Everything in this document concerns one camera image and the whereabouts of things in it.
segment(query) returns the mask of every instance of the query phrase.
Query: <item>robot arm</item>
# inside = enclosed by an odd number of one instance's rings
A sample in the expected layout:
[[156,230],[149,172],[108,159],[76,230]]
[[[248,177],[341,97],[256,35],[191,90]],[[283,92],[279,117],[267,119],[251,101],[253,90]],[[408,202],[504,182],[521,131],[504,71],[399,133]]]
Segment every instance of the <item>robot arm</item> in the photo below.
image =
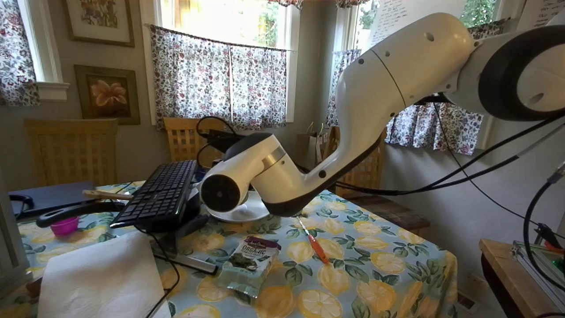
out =
[[[560,43],[558,37],[565,39],[564,30],[560,35],[551,32],[548,32],[548,46]],[[535,35],[495,41],[486,53],[475,50],[475,41],[458,18],[451,14],[422,18],[384,39],[347,67],[338,88],[339,145],[324,163],[302,173],[276,136],[251,134],[234,145],[225,161],[205,175],[202,200],[212,210],[230,212],[246,202],[248,189],[253,186],[271,214],[294,216],[377,147],[392,113],[435,92],[445,92],[451,101],[463,106],[484,104],[498,117],[516,113],[516,110],[500,108],[507,104],[511,92],[509,83],[498,92],[498,81],[507,80],[521,87],[521,74],[514,76],[518,80],[507,74],[514,71],[518,64],[514,60],[520,57],[509,58],[509,55],[516,53],[512,43],[520,46],[523,39],[534,41]],[[541,104],[548,103],[530,103],[528,111],[521,111],[523,117],[541,119],[562,111],[560,108],[548,111]]]

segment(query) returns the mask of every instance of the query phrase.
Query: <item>black keyboard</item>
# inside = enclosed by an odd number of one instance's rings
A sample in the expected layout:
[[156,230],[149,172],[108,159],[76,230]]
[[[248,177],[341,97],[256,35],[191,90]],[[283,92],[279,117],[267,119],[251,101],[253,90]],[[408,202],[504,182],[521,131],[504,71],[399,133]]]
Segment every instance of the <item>black keyboard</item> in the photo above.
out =
[[135,225],[140,230],[158,232],[179,226],[195,172],[196,161],[159,164],[113,219],[112,228]]

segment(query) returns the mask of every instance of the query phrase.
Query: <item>framed picture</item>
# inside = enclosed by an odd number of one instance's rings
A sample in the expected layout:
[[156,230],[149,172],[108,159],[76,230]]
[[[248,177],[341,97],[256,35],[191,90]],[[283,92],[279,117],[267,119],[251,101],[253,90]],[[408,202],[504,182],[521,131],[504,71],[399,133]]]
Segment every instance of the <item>framed picture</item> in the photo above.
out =
[[140,124],[135,71],[75,66],[75,74],[85,119],[119,119],[119,124],[124,126]]
[[75,41],[135,46],[129,0],[66,0]]

